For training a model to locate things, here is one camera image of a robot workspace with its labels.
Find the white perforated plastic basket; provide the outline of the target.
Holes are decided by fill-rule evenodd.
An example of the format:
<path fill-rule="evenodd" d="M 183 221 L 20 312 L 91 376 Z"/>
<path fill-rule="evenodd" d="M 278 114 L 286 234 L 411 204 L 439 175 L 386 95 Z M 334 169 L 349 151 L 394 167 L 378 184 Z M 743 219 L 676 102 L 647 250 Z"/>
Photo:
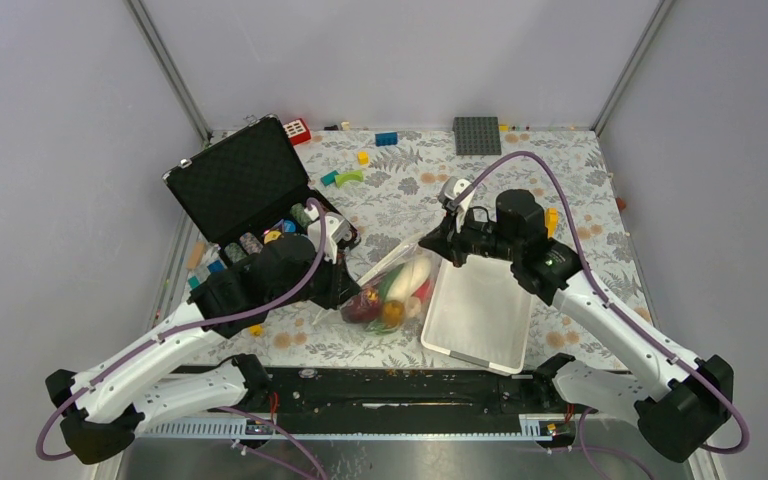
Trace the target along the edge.
<path fill-rule="evenodd" d="M 506 261 L 471 256 L 441 264 L 420 342 L 423 347 L 501 374 L 521 372 L 533 296 Z"/>

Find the white radish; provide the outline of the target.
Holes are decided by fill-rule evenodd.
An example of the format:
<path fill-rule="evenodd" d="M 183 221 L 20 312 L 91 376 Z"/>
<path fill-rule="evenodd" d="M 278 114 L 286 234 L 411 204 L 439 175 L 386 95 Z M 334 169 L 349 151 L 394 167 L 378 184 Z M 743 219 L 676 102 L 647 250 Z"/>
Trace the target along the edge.
<path fill-rule="evenodd" d="M 429 278 L 431 267 L 431 258 L 426 255 L 397 265 L 380 284 L 382 298 L 405 302 Z"/>

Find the red tomato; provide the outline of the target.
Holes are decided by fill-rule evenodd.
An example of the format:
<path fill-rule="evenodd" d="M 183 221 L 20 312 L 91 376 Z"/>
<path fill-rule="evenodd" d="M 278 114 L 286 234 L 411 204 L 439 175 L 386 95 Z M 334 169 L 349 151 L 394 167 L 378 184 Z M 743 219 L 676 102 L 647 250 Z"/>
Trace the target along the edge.
<path fill-rule="evenodd" d="M 428 278 L 420 287 L 413 293 L 422 304 L 426 304 L 431 297 L 434 289 L 434 282 L 431 278 Z"/>

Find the clear zip top bag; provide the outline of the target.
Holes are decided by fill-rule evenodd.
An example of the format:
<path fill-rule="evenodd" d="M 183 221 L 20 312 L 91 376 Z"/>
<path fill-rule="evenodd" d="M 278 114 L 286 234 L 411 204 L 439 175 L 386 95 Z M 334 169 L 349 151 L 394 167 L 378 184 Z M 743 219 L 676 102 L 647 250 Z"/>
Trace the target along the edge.
<path fill-rule="evenodd" d="M 347 326 L 369 334 L 394 333 L 423 323 L 431 303 L 441 259 L 413 235 L 385 255 L 358 281 L 360 290 L 335 310 L 321 310 L 316 325 Z"/>

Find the brown potato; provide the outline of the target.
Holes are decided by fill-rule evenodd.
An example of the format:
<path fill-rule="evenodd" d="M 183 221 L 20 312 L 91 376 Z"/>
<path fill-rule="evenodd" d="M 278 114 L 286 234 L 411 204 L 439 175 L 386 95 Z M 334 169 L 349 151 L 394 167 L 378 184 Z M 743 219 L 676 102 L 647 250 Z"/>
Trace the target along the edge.
<path fill-rule="evenodd" d="M 399 300 L 388 300 L 383 304 L 380 320 L 386 328 L 400 327 L 404 322 L 405 317 L 406 309 L 403 302 Z"/>

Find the green chili pepper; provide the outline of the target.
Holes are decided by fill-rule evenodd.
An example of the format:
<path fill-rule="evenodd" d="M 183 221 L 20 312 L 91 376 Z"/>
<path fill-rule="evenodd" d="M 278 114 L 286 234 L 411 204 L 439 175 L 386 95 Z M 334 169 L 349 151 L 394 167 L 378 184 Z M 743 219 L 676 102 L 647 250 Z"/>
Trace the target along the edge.
<path fill-rule="evenodd" d="M 372 284 L 364 290 L 368 317 L 366 331 L 387 333 L 402 325 L 404 304 L 400 295 L 389 297 L 402 269 L 402 265 L 397 265 L 388 272 L 382 272 L 374 277 Z"/>

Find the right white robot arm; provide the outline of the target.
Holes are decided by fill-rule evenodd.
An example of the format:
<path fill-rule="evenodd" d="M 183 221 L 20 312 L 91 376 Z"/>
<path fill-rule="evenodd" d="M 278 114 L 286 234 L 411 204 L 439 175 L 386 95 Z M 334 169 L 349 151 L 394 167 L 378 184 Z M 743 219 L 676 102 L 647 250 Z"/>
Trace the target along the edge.
<path fill-rule="evenodd" d="M 556 354 L 535 372 L 537 405 L 557 412 L 578 404 L 626 421 L 673 462 L 702 448 L 732 416 L 726 407 L 733 399 L 732 366 L 718 355 L 701 359 L 623 304 L 574 249 L 549 236 L 531 192 L 504 191 L 496 198 L 496 218 L 480 221 L 467 186 L 458 180 L 441 189 L 446 214 L 420 246 L 454 267 L 478 257 L 509 263 L 523 290 L 583 326 L 631 373 L 599 371 Z"/>

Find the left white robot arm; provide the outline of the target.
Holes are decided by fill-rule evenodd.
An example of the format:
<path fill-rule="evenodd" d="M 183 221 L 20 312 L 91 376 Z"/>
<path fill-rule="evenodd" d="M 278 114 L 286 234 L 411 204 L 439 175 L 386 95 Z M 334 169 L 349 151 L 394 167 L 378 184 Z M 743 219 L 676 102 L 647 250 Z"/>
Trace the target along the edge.
<path fill-rule="evenodd" d="M 261 409 L 272 386 L 254 354 L 232 354 L 182 379 L 166 377 L 195 354 L 262 324 L 277 308 L 305 301 L 337 307 L 359 290 L 345 264 L 354 245 L 319 234 L 290 235 L 237 262 L 215 262 L 169 316 L 113 357 L 46 378 L 55 410 L 38 434 L 37 456 L 97 464 L 156 425 L 222 407 Z"/>

